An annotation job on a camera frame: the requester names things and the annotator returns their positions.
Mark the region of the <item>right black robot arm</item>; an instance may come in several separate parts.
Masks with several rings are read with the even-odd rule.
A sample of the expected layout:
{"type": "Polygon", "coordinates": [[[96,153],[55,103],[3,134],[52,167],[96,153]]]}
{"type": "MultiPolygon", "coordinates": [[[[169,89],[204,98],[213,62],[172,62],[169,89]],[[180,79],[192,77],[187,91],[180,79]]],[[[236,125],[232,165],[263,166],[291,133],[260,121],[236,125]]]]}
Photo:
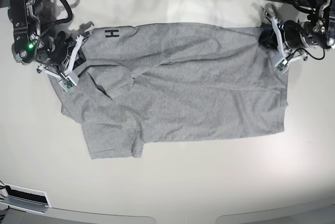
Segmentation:
{"type": "Polygon", "coordinates": [[[86,61],[81,50],[74,51],[75,40],[56,27],[72,21],[73,13],[67,0],[59,0],[67,16],[54,20],[43,11],[43,0],[9,0],[8,19],[13,26],[13,57],[16,62],[37,62],[52,68],[56,74],[64,72],[74,60],[74,68],[86,61]]]}

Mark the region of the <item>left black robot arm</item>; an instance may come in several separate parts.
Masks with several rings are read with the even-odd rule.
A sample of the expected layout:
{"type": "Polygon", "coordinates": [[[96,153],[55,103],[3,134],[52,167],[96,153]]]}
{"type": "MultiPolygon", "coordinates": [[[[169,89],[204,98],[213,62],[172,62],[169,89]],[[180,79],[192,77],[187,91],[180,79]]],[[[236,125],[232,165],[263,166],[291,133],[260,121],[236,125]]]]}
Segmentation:
{"type": "Polygon", "coordinates": [[[278,19],[285,51],[321,47],[334,49],[334,0],[274,0],[291,4],[306,21],[278,19]]]}

